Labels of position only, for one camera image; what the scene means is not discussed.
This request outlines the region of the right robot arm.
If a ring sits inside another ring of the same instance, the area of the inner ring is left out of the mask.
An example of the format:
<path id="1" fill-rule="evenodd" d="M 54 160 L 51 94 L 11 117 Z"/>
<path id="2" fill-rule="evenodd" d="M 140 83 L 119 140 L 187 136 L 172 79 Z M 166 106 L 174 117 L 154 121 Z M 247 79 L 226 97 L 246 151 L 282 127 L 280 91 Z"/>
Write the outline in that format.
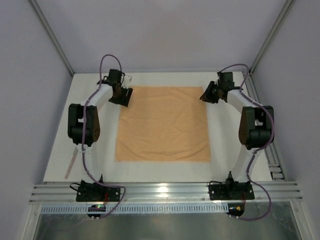
<path id="1" fill-rule="evenodd" d="M 210 104 L 223 100 L 241 114 L 238 129 L 241 149 L 227 181 L 251 182 L 251 167 L 275 137 L 273 107 L 263 106 L 244 94 L 243 86 L 235 85 L 232 72 L 219 71 L 217 81 L 210 81 L 199 99 Z"/>

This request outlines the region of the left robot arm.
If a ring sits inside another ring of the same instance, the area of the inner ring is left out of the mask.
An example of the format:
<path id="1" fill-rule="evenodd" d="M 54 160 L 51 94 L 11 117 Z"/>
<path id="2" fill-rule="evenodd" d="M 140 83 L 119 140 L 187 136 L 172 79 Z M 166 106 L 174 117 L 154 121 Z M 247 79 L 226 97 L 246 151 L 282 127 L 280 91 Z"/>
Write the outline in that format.
<path id="1" fill-rule="evenodd" d="M 105 186 L 103 164 L 99 161 L 97 141 L 101 136 L 99 111 L 106 104 L 128 107 L 133 89 L 132 77 L 121 70 L 110 69 L 100 76 L 94 92 L 81 103 L 68 107 L 67 135 L 81 154 L 82 180 Z"/>

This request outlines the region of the orange cloth napkin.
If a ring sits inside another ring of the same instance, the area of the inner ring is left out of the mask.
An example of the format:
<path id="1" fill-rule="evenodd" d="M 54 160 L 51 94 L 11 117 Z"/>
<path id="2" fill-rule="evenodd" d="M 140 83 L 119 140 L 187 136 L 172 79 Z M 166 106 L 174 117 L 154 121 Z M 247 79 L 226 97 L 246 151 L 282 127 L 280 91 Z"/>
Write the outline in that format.
<path id="1" fill-rule="evenodd" d="M 120 111 L 115 160 L 209 163 L 203 92 L 200 86 L 134 86 Z"/>

